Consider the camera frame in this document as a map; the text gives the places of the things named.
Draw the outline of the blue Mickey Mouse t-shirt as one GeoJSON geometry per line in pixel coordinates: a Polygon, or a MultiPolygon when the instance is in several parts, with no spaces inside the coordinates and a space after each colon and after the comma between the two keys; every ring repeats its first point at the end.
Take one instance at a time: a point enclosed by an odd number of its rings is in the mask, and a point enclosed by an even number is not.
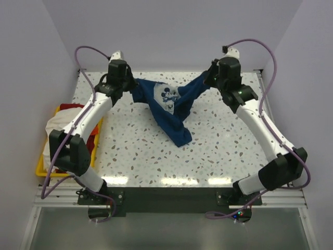
{"type": "Polygon", "coordinates": [[[210,88],[204,84],[206,76],[204,71],[185,86],[137,79],[138,86],[130,93],[133,102],[149,105],[158,126],[177,147],[181,147],[192,141],[191,133],[183,122],[190,115],[194,101],[210,88]]]}

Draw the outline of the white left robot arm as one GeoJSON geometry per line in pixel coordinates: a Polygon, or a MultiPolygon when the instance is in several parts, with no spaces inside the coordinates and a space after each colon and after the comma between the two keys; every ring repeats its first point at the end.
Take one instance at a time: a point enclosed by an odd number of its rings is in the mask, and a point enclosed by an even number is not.
{"type": "Polygon", "coordinates": [[[106,81],[100,81],[78,115],[61,130],[49,134],[50,168],[53,166],[73,175],[87,189],[95,204],[108,198],[106,182],[91,166],[91,154],[86,142],[100,119],[123,96],[137,87],[128,63],[122,58],[111,59],[106,81]]]}

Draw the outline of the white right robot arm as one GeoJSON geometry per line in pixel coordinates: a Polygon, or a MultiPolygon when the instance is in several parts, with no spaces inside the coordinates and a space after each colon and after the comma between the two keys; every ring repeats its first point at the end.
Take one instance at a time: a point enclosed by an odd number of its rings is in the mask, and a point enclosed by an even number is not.
{"type": "Polygon", "coordinates": [[[301,177],[308,156],[306,150],[295,148],[272,121],[265,118],[266,113],[255,91],[242,83],[237,58],[213,60],[204,83],[218,89],[224,104],[247,125],[268,161],[258,173],[233,183],[232,199],[236,204],[244,204],[250,194],[273,191],[301,177]]]}

